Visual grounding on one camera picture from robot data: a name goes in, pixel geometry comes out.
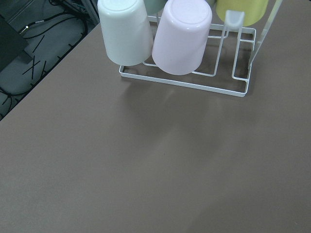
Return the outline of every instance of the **table surface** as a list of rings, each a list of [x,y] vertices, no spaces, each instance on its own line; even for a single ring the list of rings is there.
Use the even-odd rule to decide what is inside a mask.
[[[244,98],[121,78],[97,26],[0,122],[0,232],[310,232],[310,10]]]

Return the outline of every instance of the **table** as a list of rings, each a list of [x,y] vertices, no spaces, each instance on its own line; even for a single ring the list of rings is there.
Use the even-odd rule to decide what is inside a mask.
[[[97,26],[0,122],[0,231],[310,232],[310,9],[244,98],[121,78]]]

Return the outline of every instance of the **white wire rack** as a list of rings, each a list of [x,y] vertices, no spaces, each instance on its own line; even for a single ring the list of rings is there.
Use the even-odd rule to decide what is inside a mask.
[[[214,39],[219,39],[219,47],[218,47],[218,54],[216,58],[216,63],[214,67],[214,72],[212,73],[203,73],[203,72],[197,72],[194,71],[192,72],[193,74],[201,75],[203,77],[214,77],[217,74],[217,69],[218,69],[218,64],[220,60],[220,55],[223,47],[223,42],[226,38],[228,38],[228,34],[230,32],[235,32],[237,33],[237,44],[236,44],[236,51],[235,51],[235,56],[234,56],[234,63],[233,63],[233,68],[232,68],[232,73],[231,73],[231,78],[234,80],[239,80],[239,81],[244,81],[245,82],[245,89],[243,91],[235,91],[231,89],[224,89],[224,88],[217,88],[214,86],[207,86],[207,85],[201,85],[201,84],[195,84],[195,83],[189,83],[189,82],[182,82],[182,81],[176,81],[176,80],[170,80],[170,79],[163,79],[159,77],[152,77],[152,76],[147,76],[147,75],[139,75],[139,74],[132,74],[132,73],[127,73],[125,72],[125,67],[120,66],[119,72],[122,77],[126,78],[133,78],[133,79],[139,79],[139,80],[146,80],[146,81],[152,81],[152,82],[157,82],[157,83],[166,83],[166,84],[172,84],[172,85],[177,85],[177,86],[184,86],[184,87],[189,87],[189,88],[194,88],[194,89],[200,89],[200,90],[205,90],[205,91],[211,91],[211,92],[217,92],[217,93],[222,93],[222,94],[227,94],[227,95],[232,95],[232,96],[237,96],[237,97],[244,97],[248,91],[249,83],[250,83],[250,76],[251,76],[251,70],[252,70],[252,65],[253,61],[275,19],[275,16],[279,10],[280,5],[282,4],[283,0],[276,0],[275,4],[270,12],[270,15],[268,17],[268,20],[260,34],[260,37],[258,40],[256,40],[256,29],[254,28],[248,28],[248,27],[242,27],[242,23],[238,28],[232,28],[230,26],[230,23],[227,23],[227,18],[225,19],[224,25],[220,24],[211,24],[210,29],[215,30],[215,31],[220,31],[221,36],[214,36],[214,35],[209,35],[208,38],[214,38]],[[153,17],[149,16],[149,21],[150,22],[156,22],[158,23],[160,18],[158,16]],[[248,34],[250,35],[251,39],[241,39],[242,34]],[[236,71],[236,65],[237,65],[237,59],[239,55],[239,50],[240,50],[240,43],[245,42],[245,43],[250,43],[251,44],[251,52],[250,52],[250,57],[248,61],[248,72],[246,77],[238,77],[235,75]],[[151,67],[156,67],[155,64],[150,64],[150,63],[143,63],[146,66],[151,66]]]

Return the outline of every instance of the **drying rack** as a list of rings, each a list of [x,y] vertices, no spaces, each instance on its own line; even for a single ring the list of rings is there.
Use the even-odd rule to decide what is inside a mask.
[[[197,75],[201,75],[203,77],[214,77],[214,76],[216,76],[217,68],[218,68],[218,64],[219,64],[219,60],[220,60],[220,55],[221,55],[221,51],[222,51],[223,41],[228,37],[228,34],[230,32],[238,33],[237,45],[236,45],[236,51],[235,51],[234,64],[233,64],[233,68],[232,68],[231,78],[245,82],[245,89],[242,92],[230,90],[230,89],[224,89],[224,88],[217,88],[217,87],[213,87],[213,86],[200,85],[200,84],[195,84],[195,83],[190,83],[190,82],[182,82],[182,81],[163,79],[163,78],[146,76],[146,75],[127,73],[127,72],[125,72],[125,66],[120,66],[119,72],[120,72],[122,77],[126,77],[126,78],[152,81],[152,82],[157,82],[157,83],[166,83],[166,84],[189,87],[189,88],[194,88],[194,89],[199,89],[199,90],[217,92],[217,93],[222,93],[222,94],[227,94],[227,95],[232,95],[232,96],[237,96],[237,97],[244,97],[248,91],[253,61],[254,61],[254,59],[255,59],[255,57],[256,57],[259,49],[260,49],[265,37],[266,37],[274,19],[275,19],[275,16],[276,16],[282,2],[283,2],[283,0],[276,0],[275,1],[274,6],[270,12],[270,15],[267,19],[267,22],[266,22],[258,40],[256,40],[256,29],[242,26],[243,25],[244,12],[227,11],[226,19],[225,19],[225,22],[223,25],[211,24],[211,26],[210,26],[210,30],[215,30],[215,31],[221,32],[221,36],[213,36],[213,35],[208,36],[208,38],[215,38],[215,39],[220,40],[219,47],[218,47],[218,54],[217,54],[217,58],[216,58],[216,64],[214,67],[214,72],[213,73],[203,73],[203,72],[194,71],[192,73],[197,74]],[[234,17],[229,18],[228,15],[230,15],[230,13],[232,13],[231,15],[234,15]],[[158,15],[157,16],[148,16],[148,20],[150,22],[159,23],[160,17]],[[252,39],[241,39],[242,33],[251,35]],[[250,57],[248,60],[248,73],[247,73],[246,78],[238,77],[235,75],[236,64],[237,64],[237,59],[238,59],[238,55],[239,55],[239,48],[240,48],[241,42],[251,44],[251,52],[250,52]],[[146,66],[156,67],[155,64],[150,64],[150,63],[146,63],[146,62],[143,62],[143,64]]]

